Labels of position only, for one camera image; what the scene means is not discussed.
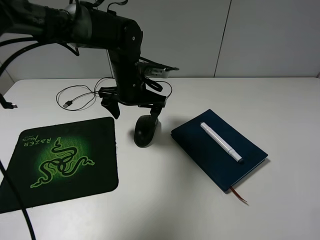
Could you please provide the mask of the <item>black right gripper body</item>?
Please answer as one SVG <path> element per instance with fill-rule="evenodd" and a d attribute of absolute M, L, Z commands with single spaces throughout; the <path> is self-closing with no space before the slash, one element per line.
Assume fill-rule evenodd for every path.
<path fill-rule="evenodd" d="M 116 86 L 102 87 L 99 97 L 114 97 L 118 104 L 125 106 L 165 106 L 166 97 L 160 95 L 162 86 L 140 73 L 136 62 L 111 62 Z"/>

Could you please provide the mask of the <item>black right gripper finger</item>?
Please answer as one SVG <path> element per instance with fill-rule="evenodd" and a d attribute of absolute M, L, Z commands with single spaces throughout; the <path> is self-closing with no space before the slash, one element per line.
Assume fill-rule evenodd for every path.
<path fill-rule="evenodd" d="M 118 102 L 112 96 L 103 97 L 101 101 L 101 105 L 107 109 L 111 115 L 118 119 L 120 116 L 120 108 Z"/>
<path fill-rule="evenodd" d="M 159 105 L 152 105 L 150 109 L 150 129 L 156 129 L 159 122 L 159 115 L 162 112 L 163 107 Z"/>

